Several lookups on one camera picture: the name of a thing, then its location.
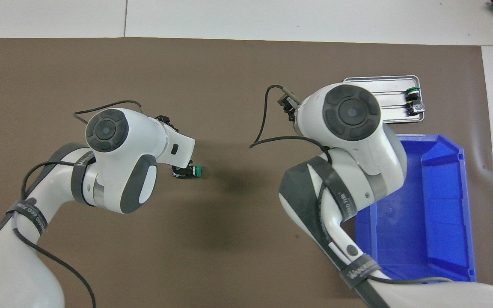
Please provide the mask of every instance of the brown mat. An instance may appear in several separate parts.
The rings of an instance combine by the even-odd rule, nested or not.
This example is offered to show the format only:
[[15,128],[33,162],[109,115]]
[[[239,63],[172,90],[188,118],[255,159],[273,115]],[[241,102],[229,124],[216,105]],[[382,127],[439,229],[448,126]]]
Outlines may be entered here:
[[[206,178],[176,180],[165,166],[152,199],[130,215],[77,203],[60,209],[39,245],[86,277],[100,307],[362,307],[277,197],[284,171],[318,149],[248,145],[270,84],[303,98],[345,77],[403,74],[419,76],[428,111],[422,123],[393,128],[445,134],[465,148],[478,279],[493,284],[493,163],[479,47],[0,39],[0,219],[27,170],[67,142],[84,143],[73,111],[133,99],[197,140],[193,159]],[[294,135],[278,95],[270,95],[262,137]],[[80,282],[46,263],[67,307],[88,306]]]

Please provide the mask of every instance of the white floor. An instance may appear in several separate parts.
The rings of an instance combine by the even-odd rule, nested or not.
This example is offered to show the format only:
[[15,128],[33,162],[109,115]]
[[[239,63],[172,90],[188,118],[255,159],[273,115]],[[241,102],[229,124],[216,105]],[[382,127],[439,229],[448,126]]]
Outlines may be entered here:
[[488,5],[489,0],[0,0],[0,37],[481,45],[493,139],[493,13]]

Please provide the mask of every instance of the blue plastic bin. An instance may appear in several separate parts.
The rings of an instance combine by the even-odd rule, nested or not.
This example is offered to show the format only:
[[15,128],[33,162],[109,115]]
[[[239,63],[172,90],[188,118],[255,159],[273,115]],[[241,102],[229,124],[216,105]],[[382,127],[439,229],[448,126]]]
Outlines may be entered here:
[[356,243],[392,279],[476,281],[463,148],[442,135],[399,135],[404,186],[356,216]]

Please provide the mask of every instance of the white robot link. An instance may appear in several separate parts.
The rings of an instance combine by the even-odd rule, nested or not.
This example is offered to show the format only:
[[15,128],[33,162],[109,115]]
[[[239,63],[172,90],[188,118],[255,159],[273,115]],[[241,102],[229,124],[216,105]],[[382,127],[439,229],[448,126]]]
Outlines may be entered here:
[[[452,282],[442,277],[390,279],[341,228],[341,222],[399,189],[406,177],[405,150],[383,123],[374,95],[354,83],[336,83],[300,101],[278,85],[270,86],[268,91],[272,87],[285,93],[279,103],[301,139],[325,152],[286,170],[279,200],[368,307],[493,306],[490,285]],[[262,129],[251,148],[268,141],[298,139],[281,137],[258,142]]]
[[[38,165],[45,167],[29,189],[25,179],[21,199],[0,223],[0,308],[64,307],[60,284],[32,249],[45,252],[37,240],[63,203],[76,200],[127,214],[152,195],[158,163],[193,170],[182,175],[195,176],[197,170],[200,176],[200,167],[190,166],[195,140],[159,119],[129,109],[100,111],[86,126],[88,147],[63,146]],[[88,283],[68,269],[84,282],[96,306]]]

